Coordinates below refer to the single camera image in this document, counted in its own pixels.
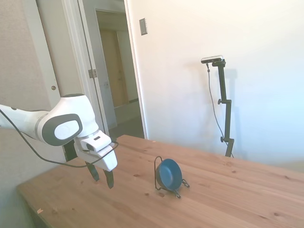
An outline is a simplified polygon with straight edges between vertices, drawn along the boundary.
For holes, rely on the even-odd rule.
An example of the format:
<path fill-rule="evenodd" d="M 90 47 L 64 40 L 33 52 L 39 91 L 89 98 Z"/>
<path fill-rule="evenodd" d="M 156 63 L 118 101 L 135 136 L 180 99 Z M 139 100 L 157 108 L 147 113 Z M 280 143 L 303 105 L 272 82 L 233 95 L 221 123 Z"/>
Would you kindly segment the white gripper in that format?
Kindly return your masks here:
<path fill-rule="evenodd" d="M 86 166 L 95 181 L 99 180 L 99 174 L 95 168 L 95 166 L 97 166 L 104 170 L 109 189 L 114 187 L 114 175 L 112 170 L 117 166 L 114 143 L 110 143 L 103 149 L 94 152 L 84 149 L 84 147 L 81 145 L 80 139 L 75 138 L 75 150 L 77 156 L 86 161 Z"/>

